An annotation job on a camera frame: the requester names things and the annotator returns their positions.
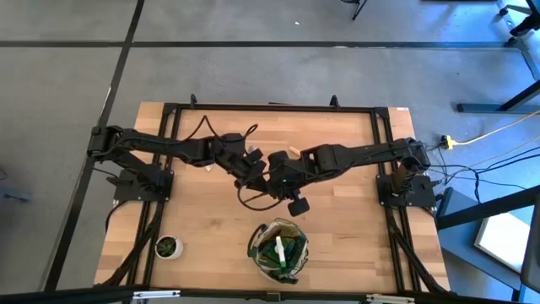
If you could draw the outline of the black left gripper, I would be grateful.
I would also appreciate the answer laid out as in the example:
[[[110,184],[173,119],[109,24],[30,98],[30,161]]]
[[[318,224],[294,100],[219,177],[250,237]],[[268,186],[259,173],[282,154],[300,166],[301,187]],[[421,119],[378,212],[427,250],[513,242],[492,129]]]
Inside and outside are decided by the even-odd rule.
[[[267,191],[267,173],[263,168],[254,168],[246,154],[246,140],[240,133],[226,133],[215,137],[212,143],[214,162],[236,178],[235,188]]]

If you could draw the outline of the small succulent white pot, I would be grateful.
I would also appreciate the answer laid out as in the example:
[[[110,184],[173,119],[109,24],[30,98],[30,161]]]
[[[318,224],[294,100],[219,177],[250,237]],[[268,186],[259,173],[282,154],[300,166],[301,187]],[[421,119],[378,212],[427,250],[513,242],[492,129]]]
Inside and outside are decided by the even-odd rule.
[[[184,245],[175,236],[161,236],[154,245],[154,251],[161,259],[177,259],[182,255]]]

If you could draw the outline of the black table frame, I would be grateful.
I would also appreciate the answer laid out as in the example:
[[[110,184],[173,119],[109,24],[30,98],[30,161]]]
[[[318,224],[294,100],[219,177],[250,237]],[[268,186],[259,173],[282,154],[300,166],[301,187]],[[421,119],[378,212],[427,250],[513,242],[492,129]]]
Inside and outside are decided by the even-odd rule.
[[[268,156],[293,146],[358,147],[395,141],[397,110],[340,106],[155,104],[139,108],[134,130],[183,140],[226,133],[246,137]],[[448,285],[433,218],[425,207],[392,207],[380,201],[375,179],[396,161],[354,167],[300,189],[310,210],[292,217],[288,204],[234,186],[221,167],[188,165],[177,158],[132,152],[174,173],[165,201],[121,201],[111,216],[95,279],[103,285],[141,284],[150,289],[444,293]],[[154,245],[175,236],[177,259],[161,259]],[[295,269],[259,267],[252,246],[287,238],[307,241]]]

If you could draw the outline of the black chair base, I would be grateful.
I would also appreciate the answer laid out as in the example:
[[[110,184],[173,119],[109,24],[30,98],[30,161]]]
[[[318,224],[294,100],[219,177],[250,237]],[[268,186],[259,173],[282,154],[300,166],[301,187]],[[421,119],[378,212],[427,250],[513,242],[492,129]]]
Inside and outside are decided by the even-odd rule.
[[[505,16],[510,10],[526,14],[526,17],[515,28],[510,30],[508,45],[515,44],[519,37],[528,34],[531,30],[540,30],[540,0],[525,0],[526,6],[506,4],[499,10],[499,16]]]

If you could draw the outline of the blue metal desk frame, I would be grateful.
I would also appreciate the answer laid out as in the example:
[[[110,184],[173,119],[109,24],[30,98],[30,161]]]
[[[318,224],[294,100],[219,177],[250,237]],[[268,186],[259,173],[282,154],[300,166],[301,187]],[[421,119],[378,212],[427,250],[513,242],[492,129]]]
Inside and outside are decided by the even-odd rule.
[[[528,102],[540,96],[540,67],[534,62],[523,39],[510,38],[506,45],[518,48],[535,81],[502,104],[459,103],[456,105],[458,112],[471,114],[532,114],[535,111],[540,111],[540,105],[528,105]]]

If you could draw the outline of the white plastic stick tool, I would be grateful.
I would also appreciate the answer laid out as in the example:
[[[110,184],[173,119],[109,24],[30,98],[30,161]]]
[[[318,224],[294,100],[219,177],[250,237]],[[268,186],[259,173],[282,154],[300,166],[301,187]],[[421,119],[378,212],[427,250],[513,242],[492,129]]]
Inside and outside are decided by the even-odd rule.
[[[286,262],[282,238],[280,236],[276,236],[275,242],[276,242],[275,251],[278,254],[279,265],[281,269],[284,269],[287,266],[287,262]]]

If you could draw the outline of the black tripod leg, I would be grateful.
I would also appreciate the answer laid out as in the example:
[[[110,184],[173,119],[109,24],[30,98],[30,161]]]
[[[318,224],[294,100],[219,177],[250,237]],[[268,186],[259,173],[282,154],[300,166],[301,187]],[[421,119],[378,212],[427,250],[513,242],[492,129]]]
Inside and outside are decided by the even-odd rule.
[[[354,0],[354,4],[356,5],[354,14],[352,16],[352,20],[355,21],[362,9],[364,8],[365,4],[368,2],[368,0]]]

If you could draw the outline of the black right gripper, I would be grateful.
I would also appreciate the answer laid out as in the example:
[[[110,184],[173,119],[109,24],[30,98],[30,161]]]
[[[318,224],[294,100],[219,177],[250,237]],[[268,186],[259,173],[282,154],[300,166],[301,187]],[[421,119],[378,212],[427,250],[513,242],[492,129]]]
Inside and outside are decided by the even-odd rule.
[[[299,199],[300,189],[321,175],[318,158],[302,152],[298,159],[289,158],[282,150],[268,156],[269,179],[267,190],[276,199]]]

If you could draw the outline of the black gantry crossbar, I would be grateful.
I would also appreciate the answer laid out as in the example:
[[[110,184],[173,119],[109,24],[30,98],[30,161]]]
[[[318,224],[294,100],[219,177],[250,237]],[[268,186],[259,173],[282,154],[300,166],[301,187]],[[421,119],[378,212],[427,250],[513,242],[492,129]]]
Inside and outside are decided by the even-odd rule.
[[[356,301],[385,304],[532,304],[487,298],[459,296],[453,292],[429,293],[405,290],[397,293],[307,292],[263,290],[157,289],[144,285],[97,286],[73,290],[37,291],[0,295],[0,304],[111,304],[118,301],[153,300],[181,297],[231,298],[281,301]]]

